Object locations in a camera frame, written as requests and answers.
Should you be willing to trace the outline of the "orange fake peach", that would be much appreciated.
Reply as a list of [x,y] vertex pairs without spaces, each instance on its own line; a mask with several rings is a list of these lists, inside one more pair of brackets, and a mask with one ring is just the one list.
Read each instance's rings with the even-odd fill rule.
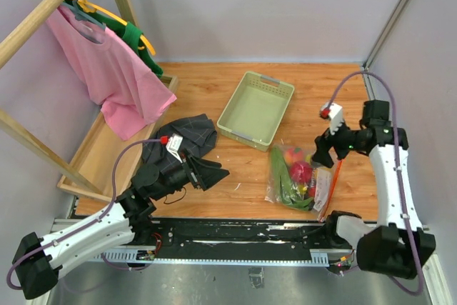
[[291,166],[305,160],[304,151],[300,147],[288,148],[283,152],[283,159],[288,166]]

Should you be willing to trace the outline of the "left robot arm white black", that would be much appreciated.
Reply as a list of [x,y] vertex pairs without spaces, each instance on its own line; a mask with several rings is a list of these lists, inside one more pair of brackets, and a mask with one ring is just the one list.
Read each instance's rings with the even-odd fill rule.
[[102,210],[65,229],[24,236],[7,273],[8,286],[22,291],[27,300],[35,299],[77,266],[115,246],[148,243],[153,236],[150,215],[156,209],[155,201],[187,184],[205,191],[230,174],[218,162],[190,154],[182,154],[181,159],[181,164],[166,173],[154,164],[141,166],[128,189]]

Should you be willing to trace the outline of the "clear zip top bag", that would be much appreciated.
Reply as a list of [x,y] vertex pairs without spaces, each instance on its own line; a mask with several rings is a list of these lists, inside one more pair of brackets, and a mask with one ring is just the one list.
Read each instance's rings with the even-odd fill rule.
[[268,153],[265,200],[290,209],[310,212],[319,222],[327,215],[342,162],[325,167],[312,160],[313,151],[300,146],[274,145]]

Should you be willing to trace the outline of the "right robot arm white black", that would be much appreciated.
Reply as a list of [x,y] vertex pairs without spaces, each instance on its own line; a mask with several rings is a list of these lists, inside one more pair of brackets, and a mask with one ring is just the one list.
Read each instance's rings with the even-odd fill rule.
[[352,151],[371,162],[377,188],[378,219],[370,227],[357,215],[332,211],[326,217],[324,241],[333,248],[348,244],[356,252],[358,267],[400,279],[414,279],[436,249],[433,234],[427,234],[416,213],[408,179],[406,131],[393,122],[387,101],[366,101],[359,129],[346,125],[343,108],[335,103],[321,107],[320,116],[329,122],[315,139],[311,160],[332,167]]

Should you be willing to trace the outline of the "green fake leafy vegetable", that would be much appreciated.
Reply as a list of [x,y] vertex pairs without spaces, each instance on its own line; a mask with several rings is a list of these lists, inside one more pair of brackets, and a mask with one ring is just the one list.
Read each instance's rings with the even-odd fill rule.
[[288,167],[279,146],[274,146],[269,155],[270,179],[268,197],[272,202],[301,211],[311,211],[314,198],[307,196],[303,199],[298,190],[298,185],[292,181]]

